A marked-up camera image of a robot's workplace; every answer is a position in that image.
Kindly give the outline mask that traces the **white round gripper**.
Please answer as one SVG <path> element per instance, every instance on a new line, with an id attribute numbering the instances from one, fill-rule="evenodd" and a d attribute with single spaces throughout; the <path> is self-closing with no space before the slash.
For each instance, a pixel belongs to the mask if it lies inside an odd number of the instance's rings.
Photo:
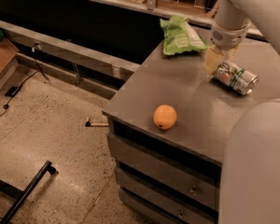
<path id="1" fill-rule="evenodd" d="M 205 53 L 204 69 L 208 75 L 213 75 L 217 67 L 225 60 L 222 50 L 236 48 L 246 37 L 250 19 L 232 20 L 216 19 L 211 28 L 211 41 L 214 46 Z"/>

